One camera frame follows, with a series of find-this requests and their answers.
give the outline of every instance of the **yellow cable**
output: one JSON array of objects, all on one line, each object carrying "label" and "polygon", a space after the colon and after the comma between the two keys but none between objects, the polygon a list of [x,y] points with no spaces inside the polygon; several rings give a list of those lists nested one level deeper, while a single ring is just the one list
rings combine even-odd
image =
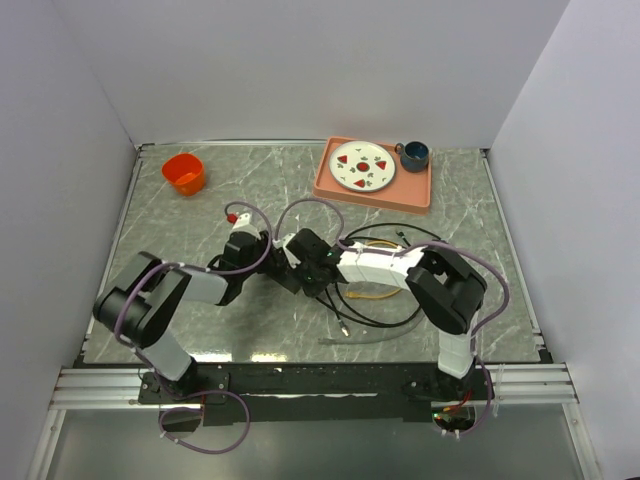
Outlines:
[{"label": "yellow cable", "polygon": [[[372,240],[365,244],[367,247],[372,245],[387,245],[389,247],[396,248],[398,246],[397,243],[388,242],[387,240]],[[344,296],[347,298],[362,298],[364,300],[383,300],[385,298],[393,297],[396,293],[400,292],[401,288],[396,288],[388,293],[381,293],[380,295],[367,295],[365,293],[358,292],[345,292]]]}]

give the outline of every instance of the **orange tray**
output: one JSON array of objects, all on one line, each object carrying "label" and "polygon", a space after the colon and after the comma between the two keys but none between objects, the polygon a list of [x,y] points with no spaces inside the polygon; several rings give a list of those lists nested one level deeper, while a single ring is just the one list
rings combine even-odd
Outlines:
[{"label": "orange tray", "polygon": [[330,137],[324,147],[320,167],[313,182],[313,194],[316,197],[339,202],[355,203],[366,207],[386,208],[399,212],[424,215],[429,211],[431,204],[431,164],[432,157],[429,154],[429,166],[420,173],[407,172],[400,164],[400,157],[395,152],[395,145],[379,143],[382,148],[391,154],[396,163],[396,175],[388,187],[372,193],[358,193],[344,188],[331,175],[329,171],[329,158],[333,151],[340,145],[352,142],[355,138]]}]

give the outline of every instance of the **blue mug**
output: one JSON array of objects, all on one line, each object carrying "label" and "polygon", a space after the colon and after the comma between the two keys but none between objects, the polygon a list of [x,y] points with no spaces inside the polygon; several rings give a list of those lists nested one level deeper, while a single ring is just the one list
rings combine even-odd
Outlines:
[{"label": "blue mug", "polygon": [[421,142],[398,143],[395,151],[400,155],[400,163],[405,170],[418,173],[429,165],[429,148]]}]

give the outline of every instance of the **gray marble surface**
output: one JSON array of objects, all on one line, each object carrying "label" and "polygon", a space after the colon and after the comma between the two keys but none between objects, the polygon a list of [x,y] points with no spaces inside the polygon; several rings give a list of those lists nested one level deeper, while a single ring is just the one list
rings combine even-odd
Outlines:
[{"label": "gray marble surface", "polygon": [[[168,145],[148,146],[141,153],[142,167],[118,240],[109,278],[117,275],[139,250],[163,259],[205,265],[220,253],[229,235],[223,205],[242,199],[259,206],[275,225],[284,207],[311,196],[322,145]],[[207,185],[197,195],[176,194],[161,174],[162,164],[180,152],[192,152],[205,164]],[[478,150],[438,150],[433,159],[430,212],[417,216],[336,202],[346,229],[372,222],[407,222],[427,228],[454,245],[466,248],[496,265],[512,290],[507,311],[479,335],[482,357],[491,362],[538,361],[532,324],[518,281],[504,227],[492,193],[484,161]],[[311,227],[332,242],[338,233],[335,214],[325,207],[302,204],[283,225],[282,233]],[[423,234],[403,229],[411,242]],[[378,237],[399,241],[394,228],[377,229]],[[498,283],[479,269],[489,289],[482,313],[500,303]],[[388,287],[350,285],[353,291],[376,292]],[[406,318],[417,306],[409,292],[386,300],[352,300],[363,313],[382,321]],[[434,361],[437,331],[424,316],[403,329],[406,335],[383,342],[323,345],[319,339],[375,341],[397,335],[348,322],[346,339],[334,315],[302,292],[292,295],[264,276],[254,275],[243,294],[227,307],[183,302],[171,329],[187,351],[201,361]],[[95,323],[86,347],[88,363],[135,362],[116,344],[102,325]]]}]

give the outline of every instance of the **plate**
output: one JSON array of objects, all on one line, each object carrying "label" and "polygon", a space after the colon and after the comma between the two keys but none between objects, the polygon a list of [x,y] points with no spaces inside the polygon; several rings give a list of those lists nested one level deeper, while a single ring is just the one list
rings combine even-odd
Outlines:
[{"label": "plate", "polygon": [[396,174],[396,164],[391,154],[380,145],[354,141],[333,151],[329,158],[329,171],[343,187],[371,193],[391,183]]}]

